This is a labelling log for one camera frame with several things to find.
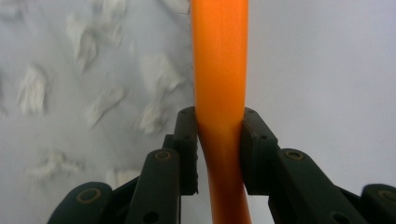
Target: orange tube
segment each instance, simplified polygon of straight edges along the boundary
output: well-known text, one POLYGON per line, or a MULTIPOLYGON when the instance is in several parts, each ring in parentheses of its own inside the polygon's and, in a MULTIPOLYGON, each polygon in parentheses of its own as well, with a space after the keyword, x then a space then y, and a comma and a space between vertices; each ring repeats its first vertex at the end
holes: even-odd
POLYGON ((250 223, 239 167, 245 108, 248 0, 191 0, 195 113, 213 223, 250 223))

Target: gray surface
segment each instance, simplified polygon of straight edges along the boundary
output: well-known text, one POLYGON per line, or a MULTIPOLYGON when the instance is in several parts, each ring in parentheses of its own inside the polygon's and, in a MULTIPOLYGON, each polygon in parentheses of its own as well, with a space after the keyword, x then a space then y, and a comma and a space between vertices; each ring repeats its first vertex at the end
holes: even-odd
MULTIPOLYGON (((67 191, 104 181, 112 167, 140 168, 147 152, 171 133, 176 112, 192 105, 191 85, 168 98, 170 120, 152 136, 132 126, 149 101, 138 57, 164 50, 191 78, 189 28, 158 1, 130 0, 119 48, 101 44, 83 75, 64 33, 70 12, 89 14, 84 1, 29 2, 23 20, 0 21, 0 223, 44 223, 67 191), (137 58, 131 57, 131 41, 137 58), (51 86, 43 116, 16 104, 28 63, 41 63, 51 86), (122 85, 124 101, 89 131, 82 108, 107 87, 122 85), (24 169, 48 148, 84 161, 78 174, 35 182, 24 169)), ((308 153, 328 177, 360 194, 369 183, 396 186, 396 3, 394 1, 250 1, 247 106, 256 109, 281 147, 308 153)), ((182 200, 182 223, 210 223, 205 163, 200 194, 182 200)), ((253 223, 273 222, 265 197, 249 197, 253 223)))

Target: orange stick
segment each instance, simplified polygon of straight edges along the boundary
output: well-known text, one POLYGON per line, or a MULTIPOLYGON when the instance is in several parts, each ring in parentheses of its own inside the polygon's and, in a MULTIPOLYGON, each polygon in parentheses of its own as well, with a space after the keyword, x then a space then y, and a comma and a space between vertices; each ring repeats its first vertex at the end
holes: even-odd
POLYGON ((239 167, 245 108, 248 0, 191 0, 195 113, 213 223, 250 223, 239 167))

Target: orange handle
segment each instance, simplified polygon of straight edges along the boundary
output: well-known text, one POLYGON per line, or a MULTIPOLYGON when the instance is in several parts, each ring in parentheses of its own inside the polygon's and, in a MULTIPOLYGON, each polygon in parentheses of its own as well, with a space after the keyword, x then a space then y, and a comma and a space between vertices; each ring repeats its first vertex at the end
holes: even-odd
POLYGON ((213 223, 250 223, 239 167, 248 0, 191 0, 195 113, 213 223))

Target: orange plastic strip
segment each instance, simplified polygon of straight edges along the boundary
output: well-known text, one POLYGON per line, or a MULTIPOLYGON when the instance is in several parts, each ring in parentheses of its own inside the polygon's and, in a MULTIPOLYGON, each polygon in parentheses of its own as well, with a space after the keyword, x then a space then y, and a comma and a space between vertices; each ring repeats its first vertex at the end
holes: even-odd
POLYGON ((250 223, 239 167, 248 0, 191 0, 195 113, 215 224, 250 223))

